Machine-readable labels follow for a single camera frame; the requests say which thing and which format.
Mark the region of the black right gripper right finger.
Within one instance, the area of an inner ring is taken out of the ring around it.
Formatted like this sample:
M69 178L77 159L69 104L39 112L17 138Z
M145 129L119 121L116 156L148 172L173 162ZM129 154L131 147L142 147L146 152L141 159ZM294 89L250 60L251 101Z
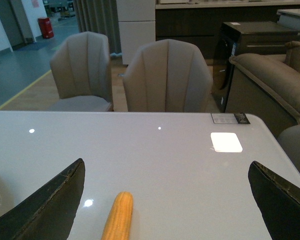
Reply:
M300 240L300 188L257 161L248 180L271 238Z

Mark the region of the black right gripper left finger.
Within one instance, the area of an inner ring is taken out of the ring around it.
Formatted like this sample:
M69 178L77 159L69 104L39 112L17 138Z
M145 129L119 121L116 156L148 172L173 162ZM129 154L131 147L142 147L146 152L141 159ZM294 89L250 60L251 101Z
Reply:
M85 163L79 158L0 217L0 240L66 240L80 205Z

